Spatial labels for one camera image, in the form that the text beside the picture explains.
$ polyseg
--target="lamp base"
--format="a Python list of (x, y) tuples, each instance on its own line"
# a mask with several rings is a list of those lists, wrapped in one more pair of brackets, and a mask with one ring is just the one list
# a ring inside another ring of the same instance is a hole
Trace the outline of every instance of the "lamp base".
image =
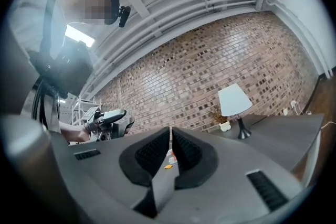
[(239, 125), (238, 139), (248, 138), (251, 135), (251, 131), (245, 128), (241, 117), (238, 118), (238, 125)]

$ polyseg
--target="white lampshade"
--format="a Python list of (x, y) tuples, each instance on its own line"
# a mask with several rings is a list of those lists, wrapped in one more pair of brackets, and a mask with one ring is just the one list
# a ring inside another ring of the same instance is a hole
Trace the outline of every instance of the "white lampshade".
[(232, 84), (218, 92), (223, 116), (244, 112), (252, 106), (251, 101), (238, 84)]

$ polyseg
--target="power outlet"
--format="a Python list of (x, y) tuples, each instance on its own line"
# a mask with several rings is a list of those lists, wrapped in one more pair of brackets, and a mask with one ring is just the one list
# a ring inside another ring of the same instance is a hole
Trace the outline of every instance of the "power outlet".
[(290, 105), (291, 105), (292, 108), (295, 108), (295, 104), (296, 104), (295, 100), (293, 100), (293, 101), (290, 102)]

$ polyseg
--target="headset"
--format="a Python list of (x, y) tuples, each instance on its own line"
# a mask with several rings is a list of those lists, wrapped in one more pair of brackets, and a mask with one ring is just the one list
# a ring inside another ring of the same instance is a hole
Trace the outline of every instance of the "headset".
[(111, 25), (113, 24), (118, 17), (120, 17), (119, 27), (124, 27), (126, 21), (131, 13), (131, 7), (121, 6), (119, 8), (119, 0), (111, 0), (111, 18), (105, 18), (105, 24)]

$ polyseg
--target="light fixture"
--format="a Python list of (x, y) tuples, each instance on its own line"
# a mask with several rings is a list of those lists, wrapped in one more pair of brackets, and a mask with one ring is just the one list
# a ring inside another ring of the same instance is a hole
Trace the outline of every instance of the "light fixture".
[(89, 37), (88, 35), (82, 33), (70, 25), (67, 25), (65, 35), (75, 41), (83, 41), (87, 47), (91, 47), (95, 41), (92, 37)]
[(218, 92), (222, 116), (237, 115), (239, 139), (248, 138), (251, 132), (245, 128), (243, 120), (238, 115), (252, 106), (252, 103), (238, 84), (232, 84)]

